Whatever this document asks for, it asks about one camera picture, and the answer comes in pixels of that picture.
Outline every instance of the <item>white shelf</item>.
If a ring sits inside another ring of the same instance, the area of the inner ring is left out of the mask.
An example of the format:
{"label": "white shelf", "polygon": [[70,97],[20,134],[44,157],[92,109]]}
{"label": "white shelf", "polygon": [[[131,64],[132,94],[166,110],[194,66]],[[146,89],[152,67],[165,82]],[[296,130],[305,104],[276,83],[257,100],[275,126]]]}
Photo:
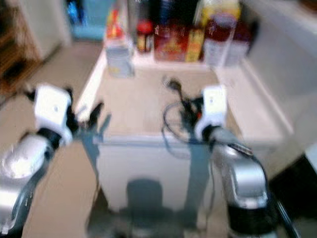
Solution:
{"label": "white shelf", "polygon": [[317,17],[297,0],[242,0],[265,20],[317,57]]}
{"label": "white shelf", "polygon": [[172,61],[156,61],[154,59],[154,51],[148,54],[140,54],[134,51],[132,63],[138,68],[155,68],[161,70],[199,70],[211,71],[210,66],[202,62],[172,62]]}

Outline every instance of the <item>white countertop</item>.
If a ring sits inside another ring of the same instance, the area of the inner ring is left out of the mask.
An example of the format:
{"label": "white countertop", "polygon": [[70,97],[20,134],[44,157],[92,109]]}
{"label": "white countertop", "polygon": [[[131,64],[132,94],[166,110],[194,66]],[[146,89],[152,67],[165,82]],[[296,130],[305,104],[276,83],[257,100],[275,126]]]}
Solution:
{"label": "white countertop", "polygon": [[[135,55],[133,63],[138,68],[155,68],[162,70],[182,70],[212,72],[206,65],[200,63],[157,63],[151,55],[141,57]],[[90,75],[83,93],[77,103],[78,119],[85,120],[95,103],[95,97],[103,79],[106,67],[106,54],[102,51]],[[233,116],[241,130],[242,137],[247,143],[276,145],[284,140],[286,134],[281,121],[274,116],[274,108],[263,101],[258,90],[250,81],[252,74],[243,66],[214,69],[218,81],[224,84],[228,92],[228,102]]]}

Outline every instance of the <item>plastic bottle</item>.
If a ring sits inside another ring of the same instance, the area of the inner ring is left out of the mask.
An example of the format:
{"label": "plastic bottle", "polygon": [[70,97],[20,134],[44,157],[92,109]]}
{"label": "plastic bottle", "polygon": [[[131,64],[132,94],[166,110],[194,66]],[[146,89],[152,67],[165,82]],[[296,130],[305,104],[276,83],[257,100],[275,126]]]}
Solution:
{"label": "plastic bottle", "polygon": [[251,32],[246,24],[238,22],[232,42],[230,44],[226,65],[238,64],[247,54],[252,39]]}
{"label": "plastic bottle", "polygon": [[204,41],[206,64],[220,66],[223,62],[224,50],[235,23],[235,18],[230,14],[216,14],[213,20],[208,21]]}

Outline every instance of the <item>kitchen counter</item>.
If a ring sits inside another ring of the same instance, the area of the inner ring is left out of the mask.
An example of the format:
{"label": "kitchen counter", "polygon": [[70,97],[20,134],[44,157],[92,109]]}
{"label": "kitchen counter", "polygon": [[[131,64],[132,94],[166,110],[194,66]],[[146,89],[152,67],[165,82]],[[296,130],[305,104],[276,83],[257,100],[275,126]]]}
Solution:
{"label": "kitchen counter", "polygon": [[79,99],[76,112],[79,119],[88,118],[92,107],[105,102],[100,122],[111,113],[107,135],[158,134],[162,127],[162,112],[178,100],[177,95],[162,84],[164,75],[176,76],[190,96],[197,96],[210,84],[223,84],[227,88],[228,127],[248,144],[276,145],[286,132],[276,119],[272,108],[263,101],[252,77],[243,66],[211,70],[200,63],[156,63],[151,55],[134,56],[134,78],[112,78],[106,69],[106,54],[101,52],[98,62]]}
{"label": "kitchen counter", "polygon": [[[163,189],[162,206],[175,212],[199,207],[200,225],[205,227],[204,220],[210,208],[208,197],[212,193],[212,177],[208,170],[210,154],[202,147],[177,140],[169,141],[170,146],[166,146],[161,133],[162,113],[179,98],[164,86],[164,76],[178,78],[190,97],[198,96],[207,85],[225,85],[229,104],[226,126],[251,146],[260,160],[284,140],[286,129],[272,104],[263,100],[265,93],[248,70],[247,62],[242,66],[212,70],[200,63],[157,63],[152,55],[136,54],[133,64],[135,77],[113,78],[107,71],[106,55],[102,51],[76,107],[79,120],[85,120],[93,106],[104,101],[99,128],[111,115],[102,138],[84,140],[99,183],[107,194],[107,204],[111,210],[121,211],[129,200],[128,183],[136,178],[154,179]],[[171,121],[179,116],[176,110],[174,112],[170,114]],[[223,224],[224,236],[226,218],[222,216],[226,212],[221,178],[217,170],[212,170],[217,191],[212,220]]]}

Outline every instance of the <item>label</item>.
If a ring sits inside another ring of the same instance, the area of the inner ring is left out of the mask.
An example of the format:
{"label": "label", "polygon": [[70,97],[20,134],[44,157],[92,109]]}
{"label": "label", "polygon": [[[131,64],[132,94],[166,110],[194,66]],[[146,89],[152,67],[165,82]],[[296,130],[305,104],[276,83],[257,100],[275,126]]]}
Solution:
{"label": "label", "polygon": [[204,32],[202,30],[191,30],[188,36],[188,47],[186,62],[196,62],[199,59],[204,42]]}
{"label": "label", "polygon": [[206,39],[204,43],[204,62],[213,66],[218,66],[224,53],[226,42]]}
{"label": "label", "polygon": [[249,45],[248,42],[233,41],[229,47],[226,65],[238,64],[247,54]]}
{"label": "label", "polygon": [[139,35],[138,36],[138,50],[141,52],[145,51],[145,35]]}

